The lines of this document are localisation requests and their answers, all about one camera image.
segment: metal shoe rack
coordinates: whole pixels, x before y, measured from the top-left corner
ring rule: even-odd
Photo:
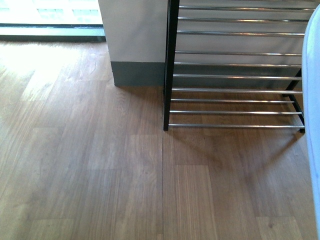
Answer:
[[[282,39],[282,42],[283,40],[286,41],[287,39],[291,39],[293,40],[293,43],[297,43],[299,46],[302,46],[305,32],[304,29],[318,3],[319,1],[296,0],[216,0],[211,1],[211,5],[208,6],[205,4],[199,4],[199,2],[197,2],[197,4],[199,5],[180,5],[180,0],[169,0],[167,15],[165,80],[163,89],[163,130],[167,131],[169,127],[254,129],[291,128],[299,129],[300,132],[304,132],[305,123],[303,111],[295,97],[295,95],[302,94],[302,91],[295,90],[295,87],[302,80],[301,51],[290,52],[290,48],[288,47],[275,48],[284,49],[282,52],[270,52],[269,50],[267,50],[268,52],[262,52],[261,50],[264,50],[266,41],[269,41],[269,44],[271,45],[273,43],[278,44],[276,39]],[[208,26],[210,27],[210,24],[219,26],[218,30],[208,30]],[[226,27],[226,30],[220,29],[220,26],[223,26],[223,24],[227,24],[228,27]],[[242,29],[241,27],[237,27],[239,25],[245,26],[244,29],[247,30],[239,31],[238,29]],[[268,31],[256,31],[257,26],[267,26]],[[292,29],[298,29],[299,32],[290,31]],[[187,36],[195,36],[198,39],[196,41],[193,41],[195,45],[207,45],[207,39],[212,38],[213,49],[203,50],[201,49],[201,47],[201,50],[199,50],[199,48],[185,49],[185,45],[179,45],[179,43],[183,42],[184,38]],[[206,40],[199,40],[201,37],[206,37]],[[239,39],[243,39],[242,41],[248,42],[249,44],[254,43],[254,47],[252,48],[253,50],[250,51],[240,51],[237,49],[227,51],[225,49],[221,50],[219,47],[218,49],[214,49],[214,45],[219,40],[219,37],[224,37],[221,38],[224,40],[227,38],[236,38],[236,40],[234,41],[235,45],[239,43]],[[203,56],[206,61],[201,62],[201,60],[199,60],[199,57],[201,56]],[[236,63],[225,61],[225,59],[230,60],[232,58],[240,59],[241,61],[241,59],[246,59],[247,57],[249,57],[249,62],[247,60]],[[275,58],[280,58],[281,61],[275,61],[276,63],[266,62],[268,61],[266,59],[268,59],[269,57],[271,57],[271,61],[273,61]],[[298,63],[292,63],[292,59],[295,59]],[[212,71],[208,72],[207,70],[201,72],[202,69],[211,69],[213,70],[213,73]],[[214,87],[212,87],[210,86],[210,84],[203,84],[205,81],[207,83],[215,83],[215,81],[218,81],[220,83],[220,86],[216,87],[215,84],[213,84]],[[253,87],[243,87],[241,83],[243,83],[244,81],[253,83]],[[258,87],[254,87],[255,81],[257,82]],[[196,96],[210,95],[210,97],[190,98],[189,93],[194,93]],[[231,97],[230,99],[220,97],[216,98],[216,96],[232,95],[234,95],[235,97]],[[249,97],[248,99],[243,99],[241,97],[238,98],[239,96],[251,97]],[[263,99],[261,97],[258,97],[257,99],[254,99],[254,96],[277,97],[272,99]],[[219,110],[203,110],[201,108],[200,110],[172,109],[173,104],[177,104],[179,106],[179,104],[181,103],[191,104],[192,106],[197,106],[197,104],[236,104],[239,106],[253,105],[253,109],[256,109],[256,105],[263,105],[268,106],[266,107],[266,109],[268,110],[234,111],[221,110],[221,108],[218,108]],[[292,109],[290,111],[270,110],[273,106],[277,105],[292,105],[293,107],[286,108]],[[298,121],[293,121],[295,123],[298,123],[175,123],[172,119],[170,119],[170,116],[172,115],[213,115],[224,117],[228,116],[230,118],[234,118],[234,116],[270,116],[270,118],[272,119],[274,119],[274,117],[283,116],[296,116],[297,118],[298,116]]]

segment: gray baseboard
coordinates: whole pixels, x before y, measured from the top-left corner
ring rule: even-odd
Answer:
[[[165,76],[164,62],[111,62],[116,86],[162,86]]]

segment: sunlight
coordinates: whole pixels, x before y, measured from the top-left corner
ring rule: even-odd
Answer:
[[[76,61],[79,51],[72,48],[52,47],[48,48],[37,43],[27,46],[6,46],[1,48],[0,66],[7,70],[25,75],[37,69],[49,69],[53,65],[62,65]]]
[[[102,24],[98,0],[0,0],[0,24]]]

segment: white wall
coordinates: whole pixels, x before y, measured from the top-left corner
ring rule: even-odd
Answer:
[[[113,62],[163,63],[167,0],[99,0]]]

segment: floor plank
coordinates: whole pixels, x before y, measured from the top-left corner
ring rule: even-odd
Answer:
[[[97,120],[88,169],[107,170],[122,167],[130,94],[118,87],[107,87]]]
[[[316,239],[317,234],[313,231],[316,228],[315,222],[305,221],[305,219],[315,219],[315,209],[312,189],[308,187],[311,186],[308,158],[301,148],[302,142],[305,142],[304,136],[299,133],[292,136],[277,134],[276,144],[275,136],[265,137],[265,139],[276,153],[280,153],[274,157],[279,164],[272,171],[282,184],[283,193],[288,199],[302,238]]]
[[[43,192],[61,135],[57,128],[34,128],[31,131],[14,170],[8,174],[0,198],[1,238],[26,239],[31,220],[45,200]]]
[[[86,193],[86,170],[105,83],[83,81],[79,86],[82,94],[64,128],[56,161],[49,171],[45,201],[36,211],[37,219],[74,218]]]
[[[163,159],[163,239],[178,239],[176,165],[172,151],[172,131],[162,133]]]
[[[177,231],[179,240],[217,240],[209,169],[178,165],[176,173]]]
[[[7,183],[10,179],[11,174],[13,173],[14,168],[13,167],[3,167],[0,168],[0,199],[2,197],[2,194],[4,193]]]
[[[154,87],[123,88],[130,93],[126,134],[161,134],[161,90]]]
[[[177,129],[170,133],[170,151],[176,165],[208,165],[208,155],[202,129]]]
[[[211,153],[208,165],[219,239],[261,239],[249,190],[241,177],[243,168],[235,137],[206,137],[205,146]]]
[[[144,167],[90,170],[72,239],[156,239],[156,174]]]
[[[32,222],[27,240],[69,240],[73,219],[41,219]]]
[[[46,99],[45,105],[35,123],[35,127],[64,128],[68,123],[72,107],[78,103],[81,98],[81,88],[81,84],[63,82],[58,79]]]
[[[59,77],[66,82],[105,81],[113,85],[108,46],[105,42],[81,45],[68,44],[68,61],[61,67]]]
[[[295,217],[257,217],[262,240],[302,240]]]
[[[23,91],[21,101],[45,101],[57,80],[60,66],[46,66],[36,69]]]
[[[0,168],[15,166],[44,104],[43,101],[18,102],[12,116],[1,126]]]
[[[14,113],[16,104],[34,72],[33,69],[30,69],[23,74],[19,74],[7,68],[3,68],[2,71],[0,72],[0,123]]]
[[[238,131],[237,146],[244,169],[241,177],[246,181],[256,216],[291,216],[281,177],[273,170],[279,164],[274,157],[277,152],[265,143],[262,132],[245,129]]]

